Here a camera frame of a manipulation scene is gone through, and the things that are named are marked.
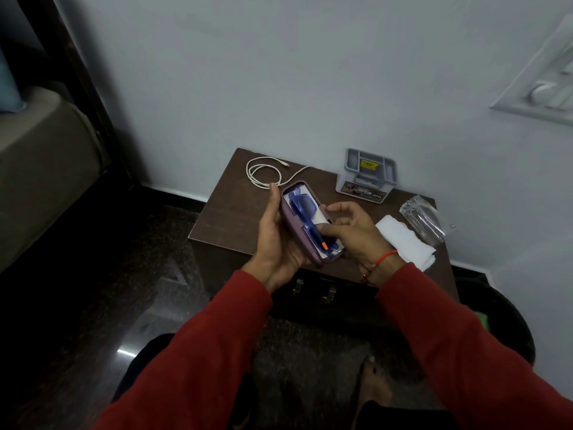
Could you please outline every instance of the red sleeve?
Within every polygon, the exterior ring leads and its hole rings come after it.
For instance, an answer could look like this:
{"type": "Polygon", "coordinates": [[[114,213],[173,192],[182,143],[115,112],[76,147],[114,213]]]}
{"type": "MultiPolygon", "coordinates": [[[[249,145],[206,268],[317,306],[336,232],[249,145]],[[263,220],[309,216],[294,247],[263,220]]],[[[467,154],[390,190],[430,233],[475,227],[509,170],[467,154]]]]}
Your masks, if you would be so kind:
{"type": "Polygon", "coordinates": [[[463,428],[573,428],[573,403],[413,264],[376,296],[463,428]]]}
{"type": "Polygon", "coordinates": [[[235,272],[94,429],[224,429],[272,304],[258,280],[235,272]]]}

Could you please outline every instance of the blue eyeglasses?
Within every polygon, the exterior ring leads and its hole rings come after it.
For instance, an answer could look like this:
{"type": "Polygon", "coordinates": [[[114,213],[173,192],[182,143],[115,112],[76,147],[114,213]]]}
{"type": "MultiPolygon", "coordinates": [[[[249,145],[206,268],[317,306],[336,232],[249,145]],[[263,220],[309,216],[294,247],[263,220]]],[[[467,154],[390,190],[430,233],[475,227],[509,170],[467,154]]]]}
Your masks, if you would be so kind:
{"type": "Polygon", "coordinates": [[[336,238],[326,237],[320,233],[314,223],[312,216],[316,213],[316,203],[306,193],[300,193],[300,187],[296,187],[288,194],[290,208],[301,219],[306,235],[312,240],[312,243],[323,253],[331,254],[338,250],[336,238]]]}

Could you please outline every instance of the white cable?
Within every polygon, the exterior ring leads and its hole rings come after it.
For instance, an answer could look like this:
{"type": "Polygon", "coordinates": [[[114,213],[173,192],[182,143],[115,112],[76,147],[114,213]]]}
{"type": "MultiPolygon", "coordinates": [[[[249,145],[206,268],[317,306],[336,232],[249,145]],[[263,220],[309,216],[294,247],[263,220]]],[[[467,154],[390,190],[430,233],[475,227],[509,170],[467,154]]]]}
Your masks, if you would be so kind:
{"type": "Polygon", "coordinates": [[[292,179],[298,175],[299,173],[301,173],[303,170],[308,169],[309,166],[305,166],[303,167],[301,170],[299,170],[297,173],[295,173],[294,175],[292,175],[288,181],[283,181],[283,174],[281,173],[281,171],[279,169],[277,169],[274,165],[252,165],[251,167],[249,167],[249,165],[251,164],[251,162],[254,162],[254,160],[262,160],[263,158],[268,158],[270,160],[275,160],[278,161],[279,163],[281,163],[283,166],[286,167],[290,167],[290,164],[288,164],[287,162],[284,162],[282,160],[279,160],[278,158],[275,157],[256,157],[253,158],[252,160],[249,160],[249,162],[247,163],[247,178],[249,179],[249,181],[251,181],[254,185],[256,185],[256,187],[258,188],[263,188],[264,190],[268,190],[270,184],[264,183],[259,181],[257,178],[254,177],[254,174],[257,172],[257,170],[262,169],[263,167],[270,167],[271,169],[275,169],[278,173],[278,182],[276,183],[277,186],[283,186],[284,184],[288,184],[290,181],[292,181],[292,179]]]}

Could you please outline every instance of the wall switch plate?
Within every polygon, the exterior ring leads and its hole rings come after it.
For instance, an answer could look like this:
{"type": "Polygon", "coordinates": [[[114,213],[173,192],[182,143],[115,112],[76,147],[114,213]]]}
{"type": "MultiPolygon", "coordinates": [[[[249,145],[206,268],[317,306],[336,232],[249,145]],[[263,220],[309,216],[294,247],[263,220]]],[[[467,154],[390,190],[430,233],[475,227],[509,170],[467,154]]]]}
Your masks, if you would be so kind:
{"type": "Polygon", "coordinates": [[[573,14],[568,14],[491,108],[573,125],[573,14]]]}

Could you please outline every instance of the bracelet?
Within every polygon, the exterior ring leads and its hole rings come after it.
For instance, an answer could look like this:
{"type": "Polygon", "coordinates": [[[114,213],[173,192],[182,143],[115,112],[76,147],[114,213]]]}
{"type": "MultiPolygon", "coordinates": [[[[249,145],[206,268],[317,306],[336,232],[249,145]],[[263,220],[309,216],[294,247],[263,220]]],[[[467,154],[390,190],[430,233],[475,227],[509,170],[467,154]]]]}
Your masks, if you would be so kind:
{"type": "Polygon", "coordinates": [[[368,283],[368,277],[370,276],[370,274],[372,274],[372,270],[374,270],[378,264],[380,264],[382,261],[384,261],[387,257],[389,257],[390,255],[398,255],[398,251],[390,251],[390,252],[386,252],[384,253],[380,258],[378,258],[378,260],[374,263],[374,265],[372,266],[371,269],[368,269],[366,271],[366,273],[362,274],[362,282],[364,283],[368,283]]]}

